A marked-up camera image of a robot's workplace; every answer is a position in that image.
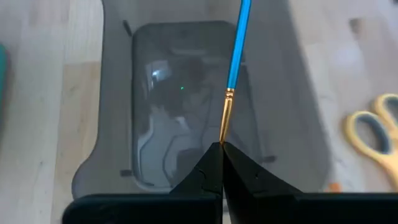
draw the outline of black plastic piece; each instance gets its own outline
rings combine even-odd
[[[221,223],[223,187],[232,223],[398,222],[397,194],[305,194],[226,142],[169,194],[83,197],[62,223]]]
[[[131,170],[121,170],[120,171],[120,176],[121,177],[132,177],[133,173]]]
[[[127,20],[123,20],[123,27],[124,27],[124,29],[126,30],[127,35],[128,35],[129,37],[132,37],[132,32],[131,32],[130,24],[129,24],[129,22],[128,22]]]

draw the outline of scissors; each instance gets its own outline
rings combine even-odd
[[[398,95],[379,96],[373,105],[376,114],[359,111],[348,116],[345,131],[348,141],[355,149],[379,163],[387,171],[395,189],[398,190],[398,121],[389,111],[388,104],[398,106]],[[356,129],[359,121],[367,123],[374,130],[381,143],[380,150],[369,147],[359,137]]]
[[[235,45],[232,53],[231,64],[229,66],[228,82],[225,91],[225,101],[223,117],[221,119],[220,143],[224,143],[228,131],[229,119],[231,117],[232,105],[234,100],[235,88],[238,82],[239,68],[243,54],[244,40],[248,28],[251,9],[251,0],[241,0],[238,27],[236,30]]]

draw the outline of translucent plastic container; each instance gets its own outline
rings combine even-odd
[[[239,0],[103,0],[96,146],[75,198],[168,192],[218,141]],[[330,157],[287,0],[252,0],[227,141],[306,192]]]

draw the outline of wooden table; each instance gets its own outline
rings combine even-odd
[[[384,172],[341,133],[348,113],[398,92],[398,5],[392,0],[290,0],[302,55],[344,191],[391,191]],[[59,223],[98,119],[99,0],[0,0],[10,51],[0,135],[3,223]]]

